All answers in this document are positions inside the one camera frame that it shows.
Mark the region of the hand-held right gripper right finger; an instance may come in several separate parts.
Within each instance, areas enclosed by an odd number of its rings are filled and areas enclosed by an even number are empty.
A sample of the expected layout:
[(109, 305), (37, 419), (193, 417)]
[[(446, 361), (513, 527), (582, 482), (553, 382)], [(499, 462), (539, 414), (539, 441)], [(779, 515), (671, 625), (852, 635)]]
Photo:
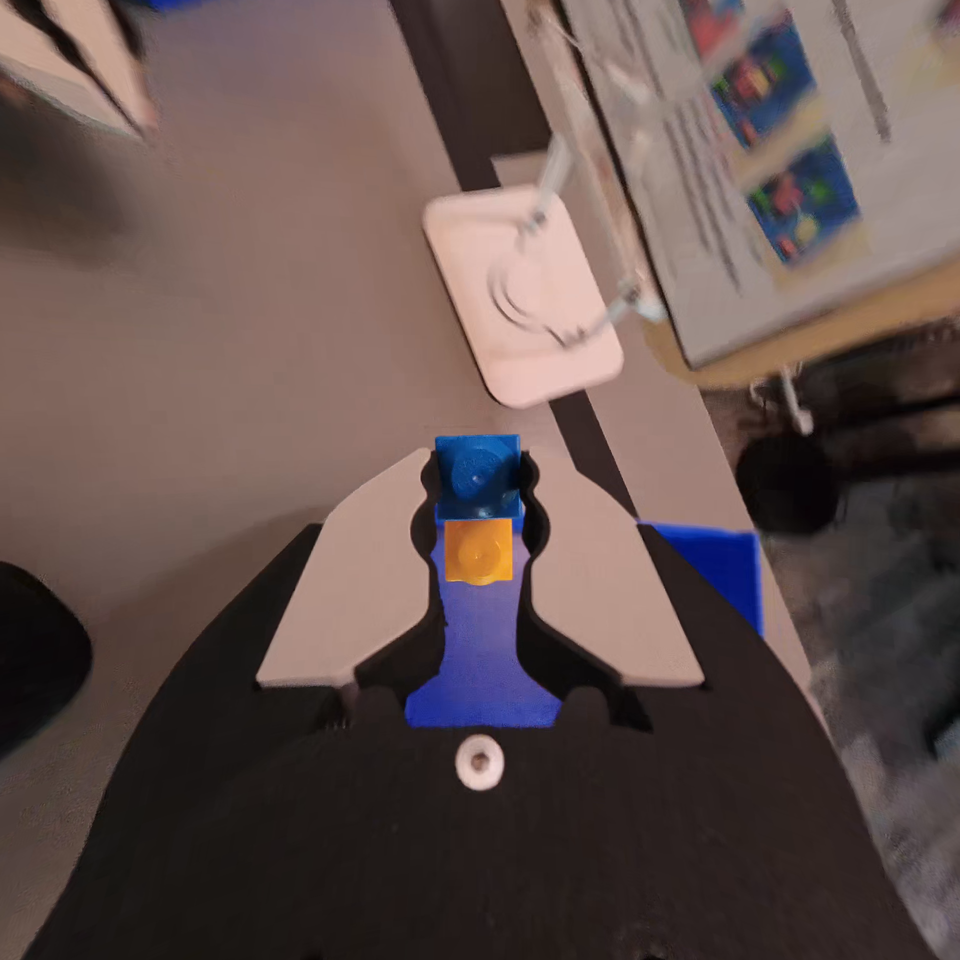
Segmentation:
[(629, 691), (705, 682), (639, 522), (569, 457), (531, 447), (517, 621), (521, 666), (559, 701), (579, 688), (623, 706)]

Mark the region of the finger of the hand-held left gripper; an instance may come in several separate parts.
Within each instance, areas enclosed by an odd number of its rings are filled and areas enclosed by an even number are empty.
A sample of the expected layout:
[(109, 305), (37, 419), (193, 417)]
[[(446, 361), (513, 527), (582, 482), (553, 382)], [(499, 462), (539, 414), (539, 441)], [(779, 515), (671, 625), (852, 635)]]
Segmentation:
[(72, 42), (81, 72), (126, 125), (154, 132), (158, 117), (145, 46), (126, 6), (114, 1), (47, 1), (45, 14)]
[(2, 75), (71, 119), (116, 134), (142, 138), (82, 72), (66, 34), (48, 15), (1, 16)]

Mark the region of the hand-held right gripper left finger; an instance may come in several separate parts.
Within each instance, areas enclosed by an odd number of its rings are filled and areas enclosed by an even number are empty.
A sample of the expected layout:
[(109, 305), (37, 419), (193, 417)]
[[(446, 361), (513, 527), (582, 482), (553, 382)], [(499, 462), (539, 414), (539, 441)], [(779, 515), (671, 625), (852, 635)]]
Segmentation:
[(256, 673), (261, 688), (387, 688), (404, 705), (439, 674), (440, 491), (436, 454), (421, 447), (330, 512)]

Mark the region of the yellow two-stud block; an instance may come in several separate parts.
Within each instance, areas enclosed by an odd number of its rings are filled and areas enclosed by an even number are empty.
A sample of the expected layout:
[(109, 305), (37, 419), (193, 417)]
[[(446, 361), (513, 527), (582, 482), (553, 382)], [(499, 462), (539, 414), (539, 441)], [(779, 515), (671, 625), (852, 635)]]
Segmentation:
[(514, 527), (510, 518), (443, 523), (445, 581), (486, 587), (512, 581)]

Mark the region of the blue plastic bin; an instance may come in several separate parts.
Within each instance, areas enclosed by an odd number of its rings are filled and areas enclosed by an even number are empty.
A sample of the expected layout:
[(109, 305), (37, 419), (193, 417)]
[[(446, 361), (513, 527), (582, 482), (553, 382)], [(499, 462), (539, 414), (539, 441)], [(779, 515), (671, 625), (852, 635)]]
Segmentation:
[[(764, 637), (762, 542), (754, 531), (657, 523), (675, 550)], [(517, 656), (517, 616), (529, 552), (513, 523), (512, 578), (487, 585), (440, 579), (445, 650), (438, 675), (406, 702), (414, 728), (544, 728), (560, 701), (537, 685)]]

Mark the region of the blue single-stud block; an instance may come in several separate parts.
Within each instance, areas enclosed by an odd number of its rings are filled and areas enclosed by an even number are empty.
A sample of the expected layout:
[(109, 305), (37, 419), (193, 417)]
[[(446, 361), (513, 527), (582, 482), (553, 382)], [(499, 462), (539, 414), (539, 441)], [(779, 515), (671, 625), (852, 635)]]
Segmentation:
[(517, 434), (435, 438), (439, 522), (508, 520), (520, 527), (522, 441)]

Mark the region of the black office chair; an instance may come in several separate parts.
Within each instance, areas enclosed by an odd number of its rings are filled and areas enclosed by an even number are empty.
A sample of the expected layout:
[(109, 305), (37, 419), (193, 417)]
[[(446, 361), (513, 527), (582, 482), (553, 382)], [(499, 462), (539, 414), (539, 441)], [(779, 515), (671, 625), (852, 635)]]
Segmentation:
[(958, 472), (958, 447), (883, 455), (872, 461), (841, 463), (824, 440), (939, 412), (959, 403), (958, 391), (894, 402), (815, 421), (812, 431), (751, 439), (740, 453), (734, 478), (754, 528), (763, 534), (811, 537), (836, 519), (842, 495), (852, 486), (906, 477)]

